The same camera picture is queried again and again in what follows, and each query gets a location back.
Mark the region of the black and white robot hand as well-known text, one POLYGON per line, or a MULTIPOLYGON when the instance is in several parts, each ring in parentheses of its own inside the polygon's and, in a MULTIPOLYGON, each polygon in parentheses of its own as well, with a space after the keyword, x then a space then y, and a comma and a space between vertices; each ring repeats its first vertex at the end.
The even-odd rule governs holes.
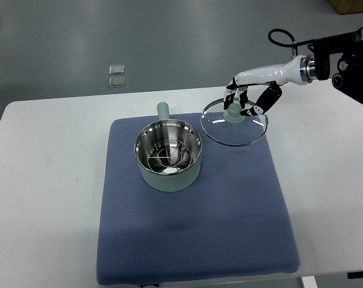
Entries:
POLYGON ((281 86, 286 83, 306 85, 314 79, 316 79, 314 58, 309 55, 299 55, 286 64, 269 65, 240 72, 226 86, 223 97, 224 110, 234 103, 237 96, 241 108, 240 115, 263 115, 282 96, 281 86), (259 85, 265 86, 266 89, 253 107, 246 108, 248 88, 259 85))

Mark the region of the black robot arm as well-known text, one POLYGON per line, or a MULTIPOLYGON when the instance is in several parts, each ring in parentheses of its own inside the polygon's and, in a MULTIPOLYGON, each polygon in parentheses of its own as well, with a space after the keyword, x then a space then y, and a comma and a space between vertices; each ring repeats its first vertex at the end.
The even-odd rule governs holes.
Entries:
POLYGON ((323 81, 331 76, 331 55, 340 54, 337 72, 332 75, 333 87, 363 105, 363 27, 356 31, 325 38, 295 41, 284 29, 273 29, 268 40, 280 47, 291 48, 298 56, 298 47, 307 46, 311 55, 299 60, 298 72, 305 81, 323 81))

